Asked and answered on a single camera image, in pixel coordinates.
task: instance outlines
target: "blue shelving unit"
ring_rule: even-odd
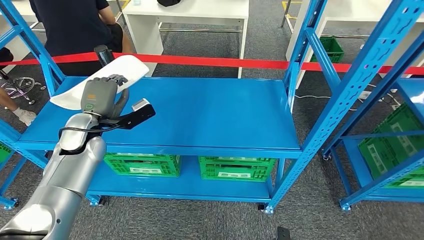
[[[282,80],[144,77],[131,86],[130,91],[137,94],[131,94],[129,101],[146,97],[157,114],[131,131],[105,133],[107,151],[182,155],[181,176],[119,176],[101,164],[88,190],[91,203],[98,204],[103,195],[255,202],[263,205],[265,213],[272,214],[371,81],[370,76],[377,73],[412,27],[409,23],[416,21],[422,7],[416,0],[393,1],[341,81],[315,34],[326,2],[310,1]],[[40,61],[51,96],[83,79],[60,72],[11,1],[1,1],[0,11],[13,26],[12,33],[21,36]],[[323,68],[332,97],[300,144],[292,109],[296,76],[309,46]],[[43,167],[46,159],[39,151],[54,148],[59,128],[75,113],[48,102],[22,135],[0,122],[0,141],[8,141],[17,152]],[[279,158],[276,179],[264,183],[201,179],[195,156]],[[285,159],[292,159],[286,171]]]
[[[424,123],[424,79],[423,78],[401,78],[406,68],[424,50],[424,31],[418,36],[415,42],[409,47],[399,61],[393,66],[390,72],[376,86],[374,91],[358,110],[342,126],[332,142],[323,150],[325,158],[332,158],[340,173],[347,197],[340,200],[343,210],[351,209],[351,205],[362,200],[371,201],[399,201],[399,202],[424,202],[424,188],[393,188],[388,184],[396,179],[411,173],[417,168],[424,166],[424,149],[390,169],[380,177],[373,179],[367,163],[361,155],[358,144],[364,138],[389,137],[402,135],[423,135],[424,130],[408,132],[390,132],[366,135],[348,135],[349,131],[363,117],[367,111],[383,97],[390,89],[399,89],[405,103],[411,108],[419,120]],[[337,155],[336,148],[343,146],[349,162],[359,183],[359,189],[354,191],[348,181],[346,173]]]
[[[0,171],[3,170],[3,168],[8,163],[9,159],[12,157],[14,153],[15,153],[14,151],[11,151],[9,155],[6,157],[6,159],[2,159],[3,161],[0,162]],[[15,167],[12,169],[12,171],[7,175],[6,179],[0,185],[0,205],[3,205],[4,209],[7,209],[7,210],[12,209],[18,203],[17,197],[5,197],[5,193],[6,193],[6,190],[9,188],[10,184],[15,179],[16,175],[18,175],[25,161],[26,159],[24,157],[21,157],[21,159],[17,162]]]

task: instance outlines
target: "green crate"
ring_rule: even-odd
[[[179,155],[107,153],[104,161],[119,175],[179,177]]]
[[[424,130],[424,126],[406,104],[390,114],[378,128],[382,133]],[[399,163],[424,149],[424,135],[387,137]]]
[[[417,173],[417,171],[414,171],[413,173],[400,177],[391,182],[386,186],[386,188],[422,189],[424,188],[424,173]]]
[[[424,126],[412,110],[402,104],[390,114],[373,133],[405,132],[424,130]],[[391,168],[406,160],[408,157],[424,149],[424,135],[373,137],[364,139],[359,145],[359,151],[364,157],[371,175],[378,178]],[[424,174],[424,166],[414,172],[400,177],[386,187],[418,187],[419,177]]]
[[[0,163],[6,161],[12,149],[0,142]]]
[[[359,151],[374,179],[399,164],[389,142],[383,137],[365,139],[359,144]]]
[[[322,36],[319,38],[319,40],[321,41],[321,44],[327,52],[327,55],[330,58],[331,62],[339,63],[345,55],[345,52],[343,51],[340,44],[337,42],[336,38],[332,36]],[[312,55],[310,61],[318,62],[315,54]]]
[[[202,179],[265,182],[277,158],[199,156]]]

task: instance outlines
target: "red barrier tape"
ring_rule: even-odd
[[[126,53],[113,53],[117,58]],[[238,59],[238,58],[220,58],[220,57],[197,57],[197,56],[171,56],[171,55],[150,55],[150,54],[132,54],[145,63],[158,64],[178,64],[178,65],[195,65],[195,66],[213,66],[213,67],[243,67],[252,69],[287,69],[288,61],[276,60],[260,60],[260,59]],[[60,63],[77,63],[97,61],[97,56],[94,52],[54,56],[53,60]],[[36,65],[39,62],[36,59],[27,59],[21,61],[0,62],[0,66],[7,65]],[[333,63],[333,66],[338,73],[346,73],[351,67],[350,64]],[[381,74],[386,74],[392,66],[383,66],[378,71]],[[304,62],[302,70],[306,71],[322,71],[318,62]],[[405,74],[424,75],[424,67],[412,66],[409,67]]]

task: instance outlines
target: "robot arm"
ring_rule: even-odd
[[[81,99],[83,112],[73,115],[60,130],[40,184],[28,203],[0,230],[0,240],[69,238],[81,201],[106,154],[102,133],[132,129],[156,114],[142,99],[132,106],[132,113],[119,116],[128,101],[128,89],[116,103],[115,96],[125,81],[123,76],[111,75],[86,83]]]

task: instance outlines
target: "white sneaker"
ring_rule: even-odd
[[[33,111],[27,111],[22,109],[22,114],[19,116],[19,121],[29,126],[37,117],[37,114]]]

